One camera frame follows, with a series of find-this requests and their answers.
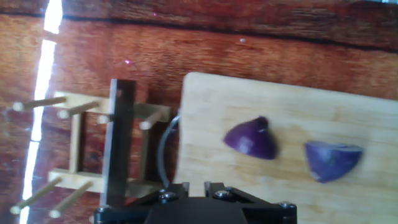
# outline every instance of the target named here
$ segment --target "screw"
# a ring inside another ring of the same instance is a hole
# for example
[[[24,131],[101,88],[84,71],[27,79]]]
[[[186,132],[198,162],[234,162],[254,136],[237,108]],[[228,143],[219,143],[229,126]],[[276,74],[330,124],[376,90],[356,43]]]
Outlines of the screw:
[[[177,196],[177,195],[173,192],[165,192],[160,196],[160,198],[161,199],[171,199],[171,198],[174,198],[175,196]]]
[[[219,198],[223,198],[229,195],[229,192],[226,190],[219,190],[215,193],[215,195]]]
[[[288,201],[283,201],[283,202],[279,202],[279,205],[283,208],[294,208],[296,207],[295,204],[293,204],[292,202],[288,202]]]
[[[105,211],[108,208],[110,208],[109,205],[101,205],[101,206],[98,207],[98,211],[99,212],[103,212],[103,211]]]

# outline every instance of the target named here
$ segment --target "purple potato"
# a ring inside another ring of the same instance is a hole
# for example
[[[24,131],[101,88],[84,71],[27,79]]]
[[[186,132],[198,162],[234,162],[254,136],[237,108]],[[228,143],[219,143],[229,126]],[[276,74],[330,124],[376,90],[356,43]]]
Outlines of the purple potato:
[[[363,151],[359,146],[348,144],[305,143],[311,176],[319,183],[331,182],[346,175],[358,164]]]
[[[277,155],[275,139],[263,116],[235,126],[228,131],[224,142],[238,152],[260,159],[275,159]]]

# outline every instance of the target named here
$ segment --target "wooden surface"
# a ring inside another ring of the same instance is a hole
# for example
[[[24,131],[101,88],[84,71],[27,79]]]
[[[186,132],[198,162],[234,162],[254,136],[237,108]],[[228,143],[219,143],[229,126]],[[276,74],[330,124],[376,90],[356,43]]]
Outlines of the wooden surface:
[[[259,115],[280,147],[276,160],[235,152],[222,141]],[[298,223],[398,222],[398,101],[190,73],[183,83],[176,182],[203,195],[204,181],[224,182],[264,200],[298,206]],[[303,144],[344,142],[366,149],[347,176],[319,184]]]
[[[62,19],[59,34],[43,30],[46,0],[0,2],[1,8],[8,10],[0,12],[0,214],[4,223],[20,222],[20,217],[11,215],[9,209],[21,201],[25,189],[32,187],[35,192],[48,182],[50,170],[67,169],[69,165],[70,120],[58,119],[59,110],[54,107],[44,108],[41,119],[34,116],[33,111],[17,113],[10,108],[15,101],[32,100],[35,91],[46,86],[43,80],[37,82],[44,39],[57,43],[48,96],[58,90],[107,97],[110,79],[126,78],[138,81],[137,102],[177,109],[184,76],[197,71],[398,100],[398,54],[394,52],[277,36],[175,29],[157,23],[156,26],[140,23],[139,19],[131,24],[108,17],[111,12],[132,9],[130,4],[117,10],[112,5],[114,2],[63,1],[63,13],[76,14]],[[28,10],[41,8],[44,9],[41,15],[29,14]],[[358,14],[363,11],[354,9]],[[382,16],[370,15],[370,20],[383,21]],[[229,17],[208,18],[223,23]],[[357,23],[354,17],[349,21]],[[375,32],[368,39],[383,39],[385,34]],[[396,33],[392,29],[387,34]],[[83,117],[85,152],[81,158],[83,172],[98,174],[102,168],[106,126],[98,125],[97,117],[91,113]],[[35,122],[41,123],[40,142],[31,141]],[[139,122],[135,124],[129,169],[132,178],[140,173],[142,144]],[[151,180],[159,180],[154,166],[155,150],[166,125],[156,124],[149,133],[153,140],[148,142],[151,150],[147,176]],[[38,147],[37,154],[34,154],[35,147]],[[177,151],[175,143],[165,152],[170,178],[174,175]],[[31,178],[26,170],[31,171]],[[30,206],[29,216],[25,217],[27,223],[87,223],[88,216],[98,206],[98,194],[93,192],[84,194],[65,216],[57,220],[48,216],[49,210],[72,192],[56,187]]]
[[[0,12],[43,16],[49,0],[0,2]],[[398,50],[398,5],[357,0],[69,0],[76,20],[276,35]]]

